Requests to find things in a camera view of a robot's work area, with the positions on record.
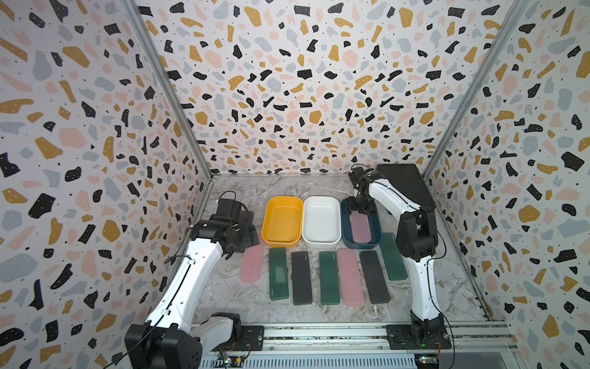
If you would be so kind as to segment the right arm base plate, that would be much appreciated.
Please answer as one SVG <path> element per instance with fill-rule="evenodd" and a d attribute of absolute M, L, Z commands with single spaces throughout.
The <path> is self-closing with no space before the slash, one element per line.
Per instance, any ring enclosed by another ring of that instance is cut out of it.
<path fill-rule="evenodd" d="M 453 347 L 450 335 L 444 330 L 431 338 L 422 339 L 415 335 L 410 324 L 388 324 L 385 326 L 390 350 L 438 350 Z"/>

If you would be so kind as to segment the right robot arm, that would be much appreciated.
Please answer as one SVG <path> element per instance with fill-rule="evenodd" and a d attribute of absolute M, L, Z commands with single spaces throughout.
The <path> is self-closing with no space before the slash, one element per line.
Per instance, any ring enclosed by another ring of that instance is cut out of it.
<path fill-rule="evenodd" d="M 439 232 L 432 196 L 414 164 L 383 164 L 376 169 L 354 164 L 348 177 L 355 190 L 346 200 L 349 210 L 369 215 L 381 204 L 398 221 L 396 246 L 412 288 L 411 338 L 425 344 L 445 332 L 434 277 Z"/>

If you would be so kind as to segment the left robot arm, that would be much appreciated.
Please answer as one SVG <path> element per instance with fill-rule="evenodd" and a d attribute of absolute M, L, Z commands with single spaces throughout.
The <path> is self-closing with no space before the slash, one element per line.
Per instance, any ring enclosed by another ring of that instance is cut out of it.
<path fill-rule="evenodd" d="M 215 313 L 192 326 L 198 301 L 218 261 L 258 245 L 254 214 L 222 194 L 217 210 L 188 232 L 187 247 L 170 260 L 179 263 L 169 288 L 144 324 L 132 324 L 125 337 L 133 368 L 198 368 L 204 355 L 242 345 L 241 318 Z"/>

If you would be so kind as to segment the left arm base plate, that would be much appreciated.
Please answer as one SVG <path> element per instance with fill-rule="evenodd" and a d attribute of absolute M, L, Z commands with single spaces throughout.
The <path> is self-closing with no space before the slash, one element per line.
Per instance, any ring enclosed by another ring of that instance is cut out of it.
<path fill-rule="evenodd" d="M 233 335 L 228 341 L 219 344 L 214 351 L 262 351 L 264 347 L 263 325 L 242 325 L 238 335 Z"/>

